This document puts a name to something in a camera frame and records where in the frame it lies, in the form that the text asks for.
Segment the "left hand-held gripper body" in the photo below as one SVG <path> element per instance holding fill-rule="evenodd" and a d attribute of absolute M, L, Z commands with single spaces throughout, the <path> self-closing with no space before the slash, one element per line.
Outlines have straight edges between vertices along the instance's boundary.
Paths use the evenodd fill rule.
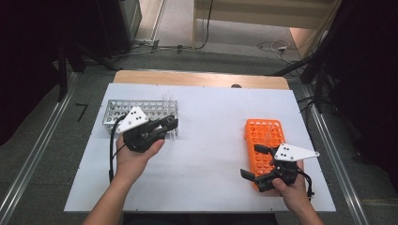
<path fill-rule="evenodd" d="M 165 130 L 160 125 L 160 119 L 150 120 L 140 107 L 133 106 L 116 132 L 123 136 L 124 144 L 131 151 L 144 153 L 154 142 L 165 139 Z"/>

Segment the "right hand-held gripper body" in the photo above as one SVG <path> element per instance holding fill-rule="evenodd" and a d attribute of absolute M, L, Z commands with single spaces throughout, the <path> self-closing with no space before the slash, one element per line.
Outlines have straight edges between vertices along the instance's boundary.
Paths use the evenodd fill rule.
<path fill-rule="evenodd" d="M 302 174 L 308 183 L 308 192 L 312 192 L 312 178 L 304 172 L 298 165 L 298 161 L 307 158 L 317 158 L 318 152 L 307 150 L 287 143 L 281 143 L 277 148 L 276 154 L 272 156 L 274 169 L 267 174 L 257 177 L 254 184 L 260 192 L 272 190 L 272 180 L 275 178 L 282 179 L 288 186 L 292 185 L 297 176 Z"/>

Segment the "orange test tube rack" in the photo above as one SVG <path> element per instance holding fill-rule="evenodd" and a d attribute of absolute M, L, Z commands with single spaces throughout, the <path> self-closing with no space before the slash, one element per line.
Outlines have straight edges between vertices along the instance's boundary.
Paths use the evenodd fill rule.
<path fill-rule="evenodd" d="M 271 146 L 268 147 L 277 148 L 281 143 L 285 142 L 283 128 L 280 121 L 273 119 L 247 120 L 244 139 L 247 144 L 250 165 L 248 172 L 254 173 L 255 176 L 267 174 L 274 169 L 274 166 L 271 165 L 271 154 L 262 154 L 254 150 L 254 146 L 256 144 L 266 145 L 265 136 L 267 133 L 271 134 Z"/>

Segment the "metal test tube rack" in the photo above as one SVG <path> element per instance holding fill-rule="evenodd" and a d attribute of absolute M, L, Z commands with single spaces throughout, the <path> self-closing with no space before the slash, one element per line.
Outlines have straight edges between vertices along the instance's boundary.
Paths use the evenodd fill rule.
<path fill-rule="evenodd" d="M 124 99 L 110 99 L 105 107 L 105 114 L 102 119 L 102 124 L 111 132 L 115 122 L 121 117 L 126 116 L 133 106 L 138 106 L 146 114 L 150 120 L 162 119 L 165 116 L 178 115 L 178 104 L 174 100 L 174 107 L 169 108 L 169 100 L 164 109 L 162 107 L 162 100 L 124 100 Z"/>

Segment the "person's right hand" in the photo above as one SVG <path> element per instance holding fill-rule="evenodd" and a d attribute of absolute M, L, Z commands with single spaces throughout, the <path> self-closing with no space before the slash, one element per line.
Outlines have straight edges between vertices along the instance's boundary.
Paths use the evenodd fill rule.
<path fill-rule="evenodd" d="M 306 180 L 299 174 L 292 185 L 287 185 L 282 179 L 275 178 L 272 185 L 283 197 L 286 207 L 298 216 L 302 216 L 313 210 L 306 191 Z"/>

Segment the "person's left hand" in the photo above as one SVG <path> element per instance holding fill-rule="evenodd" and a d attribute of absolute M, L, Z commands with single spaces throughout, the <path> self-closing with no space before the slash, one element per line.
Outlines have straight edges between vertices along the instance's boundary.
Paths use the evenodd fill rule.
<path fill-rule="evenodd" d="M 116 173 L 113 182 L 125 183 L 129 187 L 144 172 L 148 161 L 157 155 L 163 147 L 165 140 L 155 141 L 144 153 L 131 151 L 120 136 L 116 141 L 118 153 L 116 154 Z"/>

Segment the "white table board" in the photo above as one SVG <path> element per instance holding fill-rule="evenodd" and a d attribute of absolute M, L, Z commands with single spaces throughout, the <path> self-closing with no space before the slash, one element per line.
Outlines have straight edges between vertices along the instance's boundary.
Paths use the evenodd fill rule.
<path fill-rule="evenodd" d="M 283 200 L 243 179 L 249 167 L 244 127 L 250 118 L 277 119 L 287 143 L 313 147 L 290 90 L 109 84 L 104 100 L 177 102 L 178 133 L 166 140 L 134 183 L 124 209 L 134 213 L 258 213 L 283 211 Z"/>

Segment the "wooden table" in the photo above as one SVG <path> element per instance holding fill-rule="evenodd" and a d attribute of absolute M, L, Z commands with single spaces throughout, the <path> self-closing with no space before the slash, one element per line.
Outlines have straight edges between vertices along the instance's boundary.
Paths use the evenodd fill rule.
<path fill-rule="evenodd" d="M 284 77 L 164 70 L 120 70 L 115 74 L 114 82 L 277 90 L 289 89 L 288 82 Z"/>

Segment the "black metal stand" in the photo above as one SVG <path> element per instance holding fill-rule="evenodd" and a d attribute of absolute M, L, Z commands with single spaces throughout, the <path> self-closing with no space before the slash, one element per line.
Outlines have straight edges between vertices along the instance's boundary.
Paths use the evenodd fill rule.
<path fill-rule="evenodd" d="M 326 79 L 326 61 L 324 57 L 325 50 L 318 48 L 304 59 L 273 73 L 273 76 L 282 77 L 295 69 L 304 67 L 304 71 L 299 79 L 302 83 L 310 83 L 312 80 L 315 80 L 315 91 L 310 102 L 315 106 L 318 113 L 323 113 L 322 105 L 326 103 L 322 97 L 324 81 Z"/>
<path fill-rule="evenodd" d="M 105 59 L 88 50 L 83 45 L 73 42 L 64 41 L 57 46 L 57 65 L 59 74 L 59 96 L 58 101 L 61 101 L 68 92 L 68 81 L 67 81 L 67 63 L 70 64 L 71 68 L 75 72 L 84 72 L 86 65 L 83 60 L 83 55 L 93 59 L 98 64 L 108 68 L 112 71 L 119 71 L 120 67 L 114 66 L 107 62 Z"/>

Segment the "dark grey cabinet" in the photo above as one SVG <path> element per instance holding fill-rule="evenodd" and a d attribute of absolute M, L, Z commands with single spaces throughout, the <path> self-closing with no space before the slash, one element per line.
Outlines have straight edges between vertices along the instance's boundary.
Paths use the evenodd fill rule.
<path fill-rule="evenodd" d="M 96 0 L 110 57 L 131 50 L 143 18 L 139 0 Z"/>

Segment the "metal floor strip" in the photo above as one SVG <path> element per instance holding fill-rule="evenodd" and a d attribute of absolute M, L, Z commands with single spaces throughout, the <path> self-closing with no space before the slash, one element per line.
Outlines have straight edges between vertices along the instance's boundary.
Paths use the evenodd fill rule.
<path fill-rule="evenodd" d="M 159 4 L 157 7 L 156 17 L 154 19 L 152 31 L 150 34 L 151 40 L 154 40 L 156 38 L 156 35 L 157 35 L 159 27 L 160 27 L 160 23 L 161 23 L 161 17 L 162 17 L 162 14 L 163 14 L 166 2 L 167 2 L 167 0 L 157 0 L 157 1 L 159 2 Z"/>

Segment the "dark curtain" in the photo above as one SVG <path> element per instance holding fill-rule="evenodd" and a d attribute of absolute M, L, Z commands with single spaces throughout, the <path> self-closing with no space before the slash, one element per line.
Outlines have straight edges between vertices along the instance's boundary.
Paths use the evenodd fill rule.
<path fill-rule="evenodd" d="M 354 144 L 398 186 L 398 0 L 343 0 L 325 52 L 330 100 Z"/>
<path fill-rule="evenodd" d="M 0 146 L 58 83 L 57 46 L 73 41 L 84 0 L 0 0 Z"/>

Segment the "light wooden shelf unit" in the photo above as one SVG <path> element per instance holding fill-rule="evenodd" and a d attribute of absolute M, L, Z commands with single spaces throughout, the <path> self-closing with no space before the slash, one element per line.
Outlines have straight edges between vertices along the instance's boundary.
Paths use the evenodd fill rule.
<path fill-rule="evenodd" d="M 315 50 L 316 42 L 332 24 L 342 0 L 193 0 L 192 46 L 196 21 L 211 19 L 288 27 L 301 57 Z"/>

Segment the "metal floor rail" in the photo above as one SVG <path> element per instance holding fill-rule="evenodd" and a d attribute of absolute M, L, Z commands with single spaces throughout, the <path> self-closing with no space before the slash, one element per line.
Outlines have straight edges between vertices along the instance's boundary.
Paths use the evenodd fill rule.
<path fill-rule="evenodd" d="M 311 115 L 314 119 L 322 142 L 326 147 L 329 161 L 343 193 L 345 203 L 354 220 L 354 224 L 370 225 L 369 219 L 363 209 L 357 191 L 355 190 L 349 174 L 345 168 L 345 165 L 341 160 L 336 144 L 331 137 L 329 128 L 324 118 L 324 114 L 319 113 L 317 109 L 311 109 Z"/>
<path fill-rule="evenodd" d="M 70 99 L 75 91 L 76 83 L 79 81 L 77 72 L 72 72 L 68 78 L 69 90 L 65 96 L 55 104 L 54 109 L 47 120 L 44 128 L 40 132 L 35 145 L 20 169 L 18 175 L 11 183 L 5 199 L 0 205 L 0 225 L 7 225 L 12 214 L 18 205 L 28 183 L 33 176 L 38 163 L 40 162 L 47 145 L 52 138 L 65 109 L 68 107 Z"/>

